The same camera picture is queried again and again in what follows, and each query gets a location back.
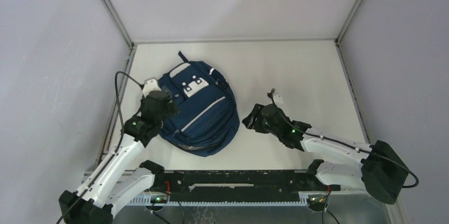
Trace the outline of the navy blue student backpack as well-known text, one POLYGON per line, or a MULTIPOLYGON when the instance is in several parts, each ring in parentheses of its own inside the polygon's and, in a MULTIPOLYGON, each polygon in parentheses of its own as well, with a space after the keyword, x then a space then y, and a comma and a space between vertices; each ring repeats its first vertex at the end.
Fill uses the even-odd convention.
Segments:
POLYGON ((200 157, 223 150, 239 130, 235 95, 222 73, 204 61, 188 60, 162 75, 158 84, 179 112, 164 121, 159 135, 175 147, 200 157))

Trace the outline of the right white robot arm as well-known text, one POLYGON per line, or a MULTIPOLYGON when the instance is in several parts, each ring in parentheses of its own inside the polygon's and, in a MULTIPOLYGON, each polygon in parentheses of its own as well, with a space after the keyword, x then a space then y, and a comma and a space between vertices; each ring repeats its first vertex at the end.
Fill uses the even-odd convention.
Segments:
POLYGON ((351 187, 393 205, 411 170, 386 142, 349 141, 326 134, 308 123, 288 118, 274 104, 255 104, 243 125, 274 135, 284 146, 320 156, 308 167, 306 183, 312 190, 325 185, 351 187))

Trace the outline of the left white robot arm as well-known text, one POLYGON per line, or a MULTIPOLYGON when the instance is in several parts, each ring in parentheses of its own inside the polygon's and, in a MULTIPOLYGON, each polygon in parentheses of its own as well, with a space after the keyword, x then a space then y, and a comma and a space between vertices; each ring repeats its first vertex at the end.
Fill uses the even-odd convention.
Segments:
POLYGON ((178 113, 169 93, 151 91, 141 101, 141 116, 134 115, 122 125, 121 138, 89 178, 75 192, 64 191, 59 198, 65 223, 112 223, 118 212, 139 193, 165 185, 163 167, 145 161, 126 180, 119 182, 126 167, 159 134, 164 120, 178 113))

